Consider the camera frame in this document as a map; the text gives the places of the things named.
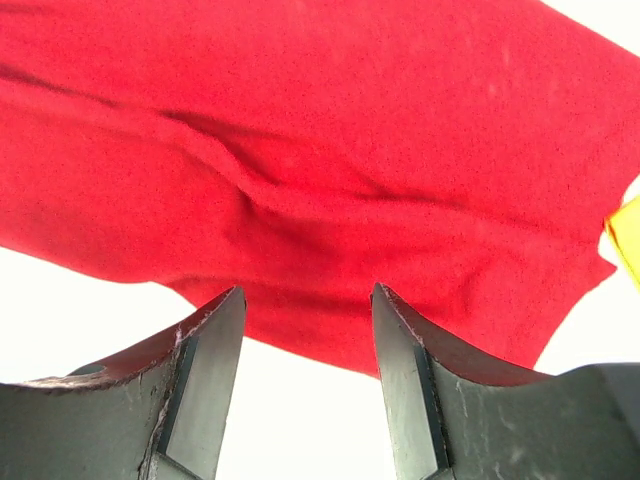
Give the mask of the dark red t shirt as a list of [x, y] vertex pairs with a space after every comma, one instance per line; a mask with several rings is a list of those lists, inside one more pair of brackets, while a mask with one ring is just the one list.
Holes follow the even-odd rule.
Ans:
[[377, 371], [389, 285], [532, 367], [613, 272], [639, 60], [539, 1], [5, 1], [1, 243]]

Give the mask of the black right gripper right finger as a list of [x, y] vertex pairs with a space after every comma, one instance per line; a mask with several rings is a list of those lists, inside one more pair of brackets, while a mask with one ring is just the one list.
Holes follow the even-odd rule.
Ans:
[[639, 368], [553, 376], [490, 355], [385, 285], [375, 349], [400, 479], [635, 479]]

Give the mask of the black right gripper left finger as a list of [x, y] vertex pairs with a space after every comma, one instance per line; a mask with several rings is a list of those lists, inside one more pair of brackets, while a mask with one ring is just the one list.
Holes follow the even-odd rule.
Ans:
[[234, 287], [65, 377], [2, 385], [2, 478], [215, 478], [245, 319]]

